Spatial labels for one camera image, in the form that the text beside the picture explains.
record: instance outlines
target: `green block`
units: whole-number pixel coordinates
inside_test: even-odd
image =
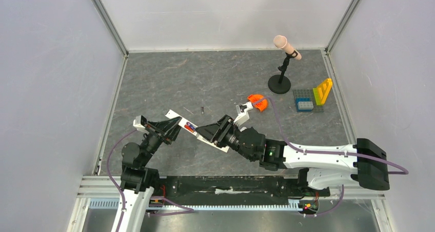
[[[319,91],[317,91],[316,87],[313,88],[313,93],[314,93],[315,104],[322,105],[321,100],[320,100]]]

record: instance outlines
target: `blue block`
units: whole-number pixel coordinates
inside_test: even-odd
[[[299,102],[309,102],[309,101],[311,101],[310,98],[297,98],[295,101],[296,111],[297,112],[310,112],[310,111],[312,111],[312,109],[311,110],[299,110],[299,107],[298,107]]]

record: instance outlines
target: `wall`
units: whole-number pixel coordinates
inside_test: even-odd
[[[122,55],[91,0],[0,2],[0,231],[65,231]]]
[[[351,0],[102,0],[129,50],[325,47]]]
[[[331,55],[356,135],[409,169],[386,192],[396,231],[433,230],[435,201],[420,195],[435,189],[434,9],[434,0],[362,0]]]

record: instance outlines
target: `microphone stand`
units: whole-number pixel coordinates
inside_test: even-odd
[[[290,79],[284,76],[285,71],[287,70],[287,66],[290,62],[290,59],[295,58],[298,55],[296,51],[292,54],[286,53],[286,58],[283,61],[283,65],[278,67],[278,70],[281,71],[281,74],[276,74],[269,79],[267,85],[269,89],[277,94],[284,94],[290,90],[291,82]]]

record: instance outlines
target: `gray baseplate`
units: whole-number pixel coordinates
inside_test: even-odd
[[[313,106],[314,106],[313,110],[310,112],[323,112],[323,106],[316,105],[316,103],[315,103],[314,93],[313,93],[312,89],[294,89],[293,96],[294,96],[294,102],[295,102],[296,108],[298,107],[298,105],[296,104],[297,98],[310,98],[310,100],[313,102]]]

